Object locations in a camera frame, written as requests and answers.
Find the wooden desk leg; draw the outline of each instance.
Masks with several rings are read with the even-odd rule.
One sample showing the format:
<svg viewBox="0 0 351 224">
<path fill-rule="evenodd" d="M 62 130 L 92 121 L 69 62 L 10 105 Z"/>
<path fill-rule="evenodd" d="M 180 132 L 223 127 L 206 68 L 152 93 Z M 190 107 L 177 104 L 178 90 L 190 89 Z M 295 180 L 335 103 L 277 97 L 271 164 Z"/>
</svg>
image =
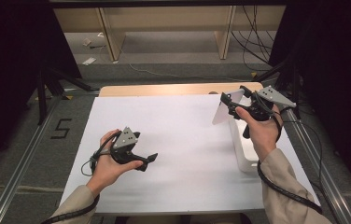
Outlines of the wooden desk leg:
<svg viewBox="0 0 351 224">
<path fill-rule="evenodd" d="M 226 56 L 228 54 L 229 39 L 232 31 L 232 23 L 235 12 L 236 7 L 230 6 L 228 18 L 224 23 L 223 30 L 214 32 L 218 46 L 219 59 L 226 59 Z"/>
<path fill-rule="evenodd" d="M 106 48 L 108 49 L 110 60 L 117 61 L 119 59 L 119 55 L 126 37 L 126 33 L 117 32 L 111 29 L 111 24 L 105 16 L 105 8 L 98 8 L 97 13 L 99 13 L 101 16 L 100 22 L 104 27 Z"/>
</svg>

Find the white sheet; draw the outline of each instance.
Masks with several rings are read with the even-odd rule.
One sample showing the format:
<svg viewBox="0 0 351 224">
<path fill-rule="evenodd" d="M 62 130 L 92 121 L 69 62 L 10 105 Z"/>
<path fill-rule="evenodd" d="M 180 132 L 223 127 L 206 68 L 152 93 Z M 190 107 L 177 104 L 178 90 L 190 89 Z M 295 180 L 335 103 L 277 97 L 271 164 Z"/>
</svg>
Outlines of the white sheet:
<svg viewBox="0 0 351 224">
<path fill-rule="evenodd" d="M 101 193 L 96 213 L 152 215 L 263 208 L 260 178 L 238 166 L 228 122 L 212 125 L 220 95 L 96 98 L 65 186 L 62 202 L 89 177 L 81 165 L 109 130 L 140 132 L 133 153 L 159 153 L 145 172 L 131 171 Z M 302 184 L 314 194 L 283 130 L 280 147 Z"/>
</svg>

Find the sleeve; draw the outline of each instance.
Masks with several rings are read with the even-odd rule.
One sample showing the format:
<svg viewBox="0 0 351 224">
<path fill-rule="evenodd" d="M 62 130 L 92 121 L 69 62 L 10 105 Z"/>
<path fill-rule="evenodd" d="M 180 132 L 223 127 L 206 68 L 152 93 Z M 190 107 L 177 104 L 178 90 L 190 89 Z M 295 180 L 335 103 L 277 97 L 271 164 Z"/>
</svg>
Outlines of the sleeve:
<svg viewBox="0 0 351 224">
<path fill-rule="evenodd" d="M 70 196 L 68 196 L 68 198 L 62 203 L 62 205 L 60 205 L 60 207 L 56 210 L 56 212 L 54 212 L 51 217 L 56 217 L 58 215 L 66 214 L 69 212 L 75 212 L 91 205 L 93 202 L 94 198 L 91 190 L 85 185 L 81 185 L 77 187 Z M 90 223 L 91 217 L 95 211 L 96 208 L 83 216 L 70 218 L 56 223 Z"/>
<path fill-rule="evenodd" d="M 263 161 L 260 169 L 277 186 L 314 201 L 312 194 L 298 182 L 283 152 L 276 148 Z M 298 203 L 262 183 L 263 205 L 270 223 L 330 223 L 316 210 Z"/>
</svg>

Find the beige sleeve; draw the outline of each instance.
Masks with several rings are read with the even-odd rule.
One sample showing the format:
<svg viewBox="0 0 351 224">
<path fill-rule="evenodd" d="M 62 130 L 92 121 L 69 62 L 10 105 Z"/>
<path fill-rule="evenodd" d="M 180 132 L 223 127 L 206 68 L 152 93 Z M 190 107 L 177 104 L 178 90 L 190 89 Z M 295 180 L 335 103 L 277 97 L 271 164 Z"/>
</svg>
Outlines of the beige sleeve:
<svg viewBox="0 0 351 224">
<path fill-rule="evenodd" d="M 77 210 L 83 209 L 94 202 L 91 190 L 85 185 L 77 187 L 74 192 L 68 196 L 68 198 L 60 205 L 56 212 L 51 217 L 56 217 L 61 214 L 66 214 L 69 212 L 75 212 Z M 93 216 L 96 208 L 91 210 L 89 213 L 80 216 L 67 219 L 65 221 L 60 221 L 57 223 L 90 223 L 91 217 Z"/>
<path fill-rule="evenodd" d="M 265 176 L 277 186 L 314 201 L 312 194 L 295 178 L 291 164 L 280 149 L 272 151 L 260 166 Z M 298 203 L 262 183 L 263 205 L 269 221 L 275 223 L 330 223 L 316 210 Z"/>
</svg>

